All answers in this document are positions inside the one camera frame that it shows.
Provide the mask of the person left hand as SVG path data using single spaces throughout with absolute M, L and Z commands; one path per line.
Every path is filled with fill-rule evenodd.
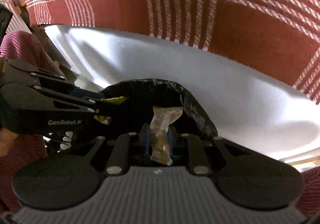
M 18 134 L 11 132 L 6 128 L 0 130 L 0 156 L 6 156 L 12 149 Z

